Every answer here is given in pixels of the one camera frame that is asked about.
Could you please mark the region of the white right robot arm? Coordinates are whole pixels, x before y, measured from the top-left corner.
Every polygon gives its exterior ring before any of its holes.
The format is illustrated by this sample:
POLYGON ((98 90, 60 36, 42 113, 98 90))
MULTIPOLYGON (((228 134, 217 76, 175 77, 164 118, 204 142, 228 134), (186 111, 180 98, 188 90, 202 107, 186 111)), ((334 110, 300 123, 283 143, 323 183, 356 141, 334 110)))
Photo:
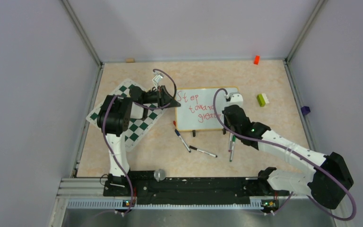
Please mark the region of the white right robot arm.
POLYGON ((269 126, 252 122, 238 105, 225 107, 224 123, 246 146, 272 154, 299 169, 299 173, 268 167, 259 172, 259 191, 271 195, 284 190, 305 194, 319 205, 334 210, 354 185, 343 157, 304 148, 282 137, 269 126))

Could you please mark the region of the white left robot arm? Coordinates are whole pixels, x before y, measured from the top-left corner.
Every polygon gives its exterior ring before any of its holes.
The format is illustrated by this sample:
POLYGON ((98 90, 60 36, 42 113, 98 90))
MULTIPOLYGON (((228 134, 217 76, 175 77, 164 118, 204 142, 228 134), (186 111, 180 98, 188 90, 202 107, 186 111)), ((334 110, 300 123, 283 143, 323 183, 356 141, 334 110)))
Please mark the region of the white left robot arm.
POLYGON ((96 119, 104 141, 109 149, 109 185, 113 185, 120 195, 131 193, 133 183, 128 177, 130 166, 126 157, 126 135, 130 121, 147 120, 149 112, 180 107, 165 86, 143 91, 138 86, 129 89, 129 96, 108 95, 100 107, 96 119))

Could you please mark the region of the yellow framed whiteboard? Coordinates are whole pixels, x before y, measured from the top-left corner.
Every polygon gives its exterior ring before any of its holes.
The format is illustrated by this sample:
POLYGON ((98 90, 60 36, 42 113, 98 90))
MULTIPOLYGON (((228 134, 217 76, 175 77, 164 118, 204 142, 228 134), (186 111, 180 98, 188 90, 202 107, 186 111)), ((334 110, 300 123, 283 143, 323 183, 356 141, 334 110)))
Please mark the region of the yellow framed whiteboard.
POLYGON ((175 108, 177 130, 221 130, 223 127, 219 120, 224 120, 222 111, 226 107, 225 95, 239 92, 239 90, 237 87, 226 87, 226 91, 221 90, 216 95, 215 93, 219 89, 218 87, 206 87, 179 90, 176 94, 176 101, 181 106, 175 108))

